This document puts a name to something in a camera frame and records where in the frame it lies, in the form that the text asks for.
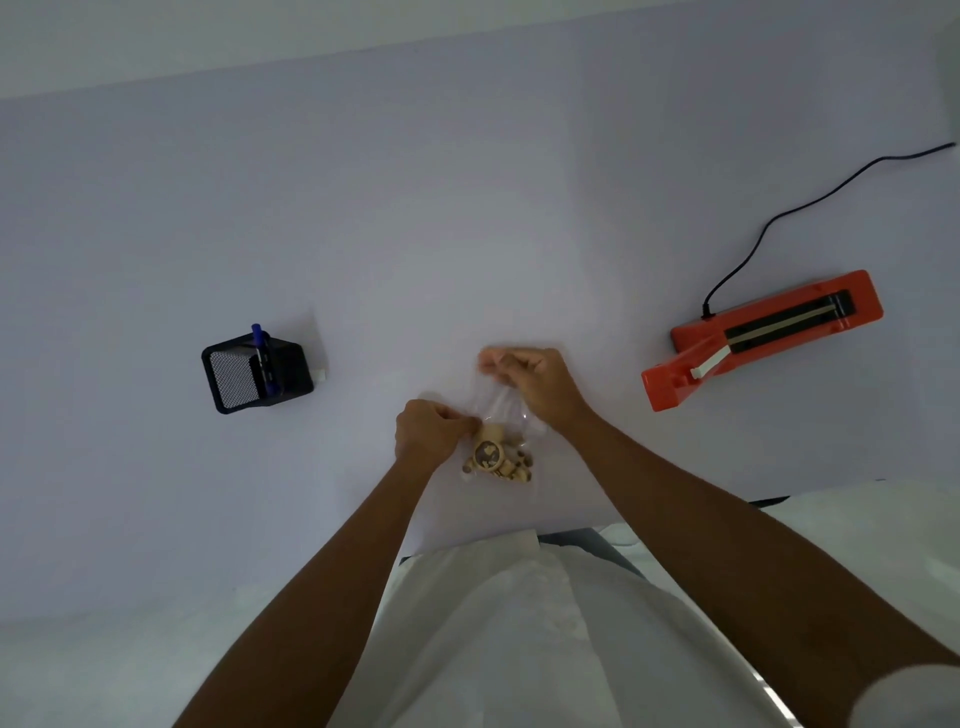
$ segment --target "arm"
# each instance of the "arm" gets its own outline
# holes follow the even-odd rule
[[[613,505],[807,728],[846,726],[876,680],[919,664],[960,666],[820,548],[749,503],[604,422],[555,350],[485,350],[577,449]]]
[[[477,426],[442,404],[408,402],[396,418],[394,466],[233,644],[175,728],[326,725],[427,481]]]

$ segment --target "shirt sleeve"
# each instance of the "shirt sleeve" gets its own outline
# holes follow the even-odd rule
[[[850,728],[947,728],[960,725],[960,667],[907,667],[874,683],[857,700]]]

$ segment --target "watch face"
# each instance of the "watch face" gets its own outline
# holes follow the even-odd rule
[[[473,451],[477,466],[485,471],[493,471],[503,462],[503,448],[497,443],[485,440]]]

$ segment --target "person's left hand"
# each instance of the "person's left hand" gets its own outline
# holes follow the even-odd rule
[[[437,470],[453,454],[461,438],[479,429],[480,421],[467,417],[445,404],[410,400],[396,416],[396,459],[409,457]]]

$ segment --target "gray pants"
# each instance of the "gray pants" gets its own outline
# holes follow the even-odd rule
[[[617,564],[619,567],[635,573],[641,579],[646,578],[622,553],[611,546],[607,539],[597,533],[593,528],[577,528],[572,531],[545,533],[537,538],[541,544],[579,546],[588,554],[596,556],[598,559],[609,561],[611,564]]]

